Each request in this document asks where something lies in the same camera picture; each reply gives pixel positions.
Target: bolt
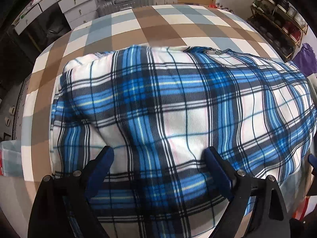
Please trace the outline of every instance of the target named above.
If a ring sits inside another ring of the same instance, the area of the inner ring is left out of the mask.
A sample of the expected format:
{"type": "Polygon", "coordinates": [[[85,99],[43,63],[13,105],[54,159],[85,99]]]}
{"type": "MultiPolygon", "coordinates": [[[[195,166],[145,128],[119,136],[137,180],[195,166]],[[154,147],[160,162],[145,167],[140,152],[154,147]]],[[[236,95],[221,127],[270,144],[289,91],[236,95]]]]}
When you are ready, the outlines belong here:
{"type": "Polygon", "coordinates": [[[81,171],[80,170],[76,170],[73,172],[73,176],[78,177],[81,175],[81,171]]]}
{"type": "Polygon", "coordinates": [[[245,171],[243,171],[243,170],[241,170],[241,169],[239,169],[239,170],[237,171],[237,174],[240,175],[240,176],[245,176],[245,175],[246,175],[245,171]]]}
{"type": "Polygon", "coordinates": [[[51,179],[51,176],[44,176],[43,181],[49,181],[51,179]]]}
{"type": "Polygon", "coordinates": [[[267,178],[268,178],[270,181],[275,181],[275,177],[272,176],[272,175],[267,176],[267,178]]]}

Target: bag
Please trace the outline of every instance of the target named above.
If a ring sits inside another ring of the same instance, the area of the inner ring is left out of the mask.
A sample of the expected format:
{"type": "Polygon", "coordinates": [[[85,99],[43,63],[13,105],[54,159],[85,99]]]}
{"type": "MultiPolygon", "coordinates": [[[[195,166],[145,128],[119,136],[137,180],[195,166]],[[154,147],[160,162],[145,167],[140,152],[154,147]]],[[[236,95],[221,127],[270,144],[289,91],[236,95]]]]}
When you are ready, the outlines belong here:
{"type": "Polygon", "coordinates": [[[304,43],[301,50],[293,59],[293,63],[297,68],[308,77],[317,73],[317,61],[314,50],[308,43],[304,43]]]}
{"type": "Polygon", "coordinates": [[[23,177],[20,140],[0,143],[0,175],[23,177]]]}

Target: plaid shirt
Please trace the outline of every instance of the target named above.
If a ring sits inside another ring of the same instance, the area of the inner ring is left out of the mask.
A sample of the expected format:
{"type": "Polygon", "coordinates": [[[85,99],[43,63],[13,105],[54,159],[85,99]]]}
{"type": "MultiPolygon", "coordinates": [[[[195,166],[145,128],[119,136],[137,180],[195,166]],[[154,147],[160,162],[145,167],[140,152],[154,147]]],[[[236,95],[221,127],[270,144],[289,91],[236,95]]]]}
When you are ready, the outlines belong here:
{"type": "Polygon", "coordinates": [[[52,107],[51,160],[60,176],[113,147],[110,173],[90,200],[110,237],[193,237],[215,227],[227,204],[203,149],[214,146],[236,170],[282,184],[299,170],[316,118],[307,81],[291,62],[131,46],[65,66],[52,107]]]}

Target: silver suitcase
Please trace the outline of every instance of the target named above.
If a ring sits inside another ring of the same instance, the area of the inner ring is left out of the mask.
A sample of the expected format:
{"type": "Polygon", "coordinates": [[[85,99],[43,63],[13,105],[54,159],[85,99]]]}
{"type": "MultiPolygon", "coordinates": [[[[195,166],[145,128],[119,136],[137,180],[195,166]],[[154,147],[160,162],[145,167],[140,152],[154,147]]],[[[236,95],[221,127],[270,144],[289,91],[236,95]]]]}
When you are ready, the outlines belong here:
{"type": "Polygon", "coordinates": [[[153,0],[109,0],[102,1],[97,6],[99,17],[127,9],[153,5],[153,0]]]}

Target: purple plastic bag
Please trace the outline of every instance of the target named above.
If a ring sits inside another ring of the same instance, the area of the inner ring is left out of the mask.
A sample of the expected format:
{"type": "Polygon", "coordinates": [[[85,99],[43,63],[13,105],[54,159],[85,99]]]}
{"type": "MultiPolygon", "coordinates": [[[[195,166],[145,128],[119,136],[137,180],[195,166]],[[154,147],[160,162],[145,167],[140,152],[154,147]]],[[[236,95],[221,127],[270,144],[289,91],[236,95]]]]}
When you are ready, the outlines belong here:
{"type": "Polygon", "coordinates": [[[317,73],[317,61],[314,50],[308,43],[303,43],[301,50],[293,59],[293,63],[305,77],[317,73]]]}

